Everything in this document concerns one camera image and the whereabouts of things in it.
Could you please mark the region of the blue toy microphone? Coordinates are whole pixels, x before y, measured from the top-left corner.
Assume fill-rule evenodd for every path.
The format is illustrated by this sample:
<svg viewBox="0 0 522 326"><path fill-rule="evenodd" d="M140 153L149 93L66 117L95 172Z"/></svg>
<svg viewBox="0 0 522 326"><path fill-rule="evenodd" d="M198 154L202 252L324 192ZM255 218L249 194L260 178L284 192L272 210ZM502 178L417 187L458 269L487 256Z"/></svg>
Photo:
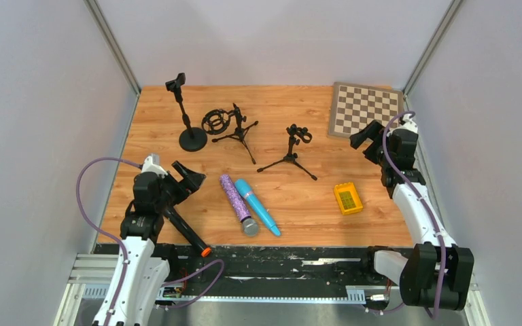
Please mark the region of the blue toy microphone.
<svg viewBox="0 0 522 326"><path fill-rule="evenodd" d="M241 195L242 199L244 199L253 209L253 211L257 214L264 226L274 236L281 236L281 231L277 226L275 220L269 214L269 212L261 203L261 201L257 198L249 183L246 182L244 179L238 179L237 181L235 181L234 186L236 187L238 193Z"/></svg>

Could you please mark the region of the yellow toy brick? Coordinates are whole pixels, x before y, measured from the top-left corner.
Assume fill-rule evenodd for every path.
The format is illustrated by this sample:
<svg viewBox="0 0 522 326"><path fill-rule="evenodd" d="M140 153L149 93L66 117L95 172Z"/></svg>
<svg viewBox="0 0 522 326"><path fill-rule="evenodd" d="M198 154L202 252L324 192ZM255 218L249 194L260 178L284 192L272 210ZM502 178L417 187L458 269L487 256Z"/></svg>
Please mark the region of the yellow toy brick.
<svg viewBox="0 0 522 326"><path fill-rule="evenodd" d="M343 215L360 213L364 205L358 196L354 183L342 183L334 186L334 195Z"/></svg>

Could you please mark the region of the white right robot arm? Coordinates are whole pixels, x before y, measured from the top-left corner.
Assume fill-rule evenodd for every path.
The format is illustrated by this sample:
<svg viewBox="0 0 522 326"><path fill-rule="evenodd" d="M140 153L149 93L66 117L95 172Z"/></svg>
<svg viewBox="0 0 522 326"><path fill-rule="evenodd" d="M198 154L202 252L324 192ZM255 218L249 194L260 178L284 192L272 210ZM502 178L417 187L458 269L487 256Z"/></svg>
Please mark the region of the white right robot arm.
<svg viewBox="0 0 522 326"><path fill-rule="evenodd" d="M374 120L351 135L350 144L357 149L367 139L372 143L363 154L381 167L381 183L402 213L415 244L409 257L393 249L370 248L371 270L399 286L407 306L464 309L474 256L448 235L431 205L426 181L414 166L416 124L401 121L399 127L386 130Z"/></svg>

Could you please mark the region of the round base microphone stand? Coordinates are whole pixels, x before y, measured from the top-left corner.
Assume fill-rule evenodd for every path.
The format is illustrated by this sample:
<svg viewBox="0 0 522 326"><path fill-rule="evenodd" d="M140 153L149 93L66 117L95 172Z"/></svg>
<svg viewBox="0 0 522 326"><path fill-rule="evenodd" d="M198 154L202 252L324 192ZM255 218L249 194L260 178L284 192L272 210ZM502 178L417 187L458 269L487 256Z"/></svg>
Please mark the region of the round base microphone stand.
<svg viewBox="0 0 522 326"><path fill-rule="evenodd" d="M201 150L207 144L207 134L202 128L192 127L190 118L186 113L183 97L181 93L181 87L186 82L186 74L179 73L175 79L167 81L165 87L167 91L172 92L175 97L175 101L179 105L181 110L181 117L186 129L179 136L180 147L189 152L195 152Z"/></svg>

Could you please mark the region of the wooden chessboard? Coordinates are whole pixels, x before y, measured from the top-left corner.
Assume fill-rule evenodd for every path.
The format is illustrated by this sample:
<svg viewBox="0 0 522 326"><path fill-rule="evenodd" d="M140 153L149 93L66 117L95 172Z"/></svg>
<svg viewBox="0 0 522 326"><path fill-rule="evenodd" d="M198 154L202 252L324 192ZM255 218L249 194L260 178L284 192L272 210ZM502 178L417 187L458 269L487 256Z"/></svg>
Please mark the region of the wooden chessboard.
<svg viewBox="0 0 522 326"><path fill-rule="evenodd" d="M336 82L333 85L328 135L349 138L378 120L386 125L404 111L402 91L388 87Z"/></svg>

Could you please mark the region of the tripod stand with shock mount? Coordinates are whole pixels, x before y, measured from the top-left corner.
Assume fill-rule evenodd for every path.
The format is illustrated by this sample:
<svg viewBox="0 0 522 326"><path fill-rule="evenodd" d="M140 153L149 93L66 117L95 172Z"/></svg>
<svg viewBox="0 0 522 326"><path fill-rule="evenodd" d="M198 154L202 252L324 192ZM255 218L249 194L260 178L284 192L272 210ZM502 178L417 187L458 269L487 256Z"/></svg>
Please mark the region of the tripod stand with shock mount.
<svg viewBox="0 0 522 326"><path fill-rule="evenodd" d="M227 134L222 137L212 139L213 143L217 143L218 141L224 139L233 139L240 142L247 150L251 161L253 164L256 164L256 160L254 159L246 141L245 137L249 132L249 129L257 126L259 121L255 121L253 124L244 127L243 123L247 121L247 116L243 115L241 109L237 106L236 103L232 104L233 109L230 111L226 111L224 109L213 109L206 113L201 120L201 128L210 135L219 135L227 130L229 127L232 118L234 118L236 122L236 128L232 134Z"/></svg>

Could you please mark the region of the purple glitter microphone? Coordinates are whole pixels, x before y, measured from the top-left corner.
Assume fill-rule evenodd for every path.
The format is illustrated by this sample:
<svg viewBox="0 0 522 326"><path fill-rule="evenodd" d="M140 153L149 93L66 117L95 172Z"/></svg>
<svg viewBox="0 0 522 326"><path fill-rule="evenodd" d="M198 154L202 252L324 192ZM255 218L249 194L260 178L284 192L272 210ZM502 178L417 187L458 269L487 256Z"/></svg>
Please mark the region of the purple glitter microphone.
<svg viewBox="0 0 522 326"><path fill-rule="evenodd" d="M238 193L234 182L229 175L223 174L220 176L220 184L235 212L241 229L246 236L253 237L259 232L257 222L251 217L251 213L244 203L241 195Z"/></svg>

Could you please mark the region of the black tripod clip stand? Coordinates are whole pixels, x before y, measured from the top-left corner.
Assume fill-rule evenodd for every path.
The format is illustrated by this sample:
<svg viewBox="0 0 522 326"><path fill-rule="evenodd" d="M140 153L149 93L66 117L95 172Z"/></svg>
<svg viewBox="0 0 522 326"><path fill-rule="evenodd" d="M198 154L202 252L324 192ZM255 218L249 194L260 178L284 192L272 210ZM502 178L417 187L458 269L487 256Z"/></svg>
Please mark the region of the black tripod clip stand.
<svg viewBox="0 0 522 326"><path fill-rule="evenodd" d="M273 162L272 164L269 164L262 168L258 168L257 172L261 173L264 170L280 163L290 163L305 171L306 174L308 174L312 178L312 180L316 181L317 177L297 162L298 154L293 152L293 147L295 145L299 145L300 142L310 143L312 141L313 135L309 132L309 129L307 127L299 127L296 124L292 124L291 126L287 127L286 131L289 135L288 152L284 155L284 157L281 160Z"/></svg>

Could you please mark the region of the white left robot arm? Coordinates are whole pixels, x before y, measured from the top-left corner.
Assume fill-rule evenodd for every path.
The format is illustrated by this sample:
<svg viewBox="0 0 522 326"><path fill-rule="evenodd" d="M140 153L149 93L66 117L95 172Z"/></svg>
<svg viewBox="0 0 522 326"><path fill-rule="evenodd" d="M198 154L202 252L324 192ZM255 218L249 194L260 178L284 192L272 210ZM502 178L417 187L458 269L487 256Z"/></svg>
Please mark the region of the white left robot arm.
<svg viewBox="0 0 522 326"><path fill-rule="evenodd" d="M119 255L108 292L93 325L144 325L156 295L171 270L167 259L154 256L159 233L166 220L202 257L212 250L175 210L198 191L206 176L175 161L176 180L148 156L133 181L133 200L127 206L118 238Z"/></svg>

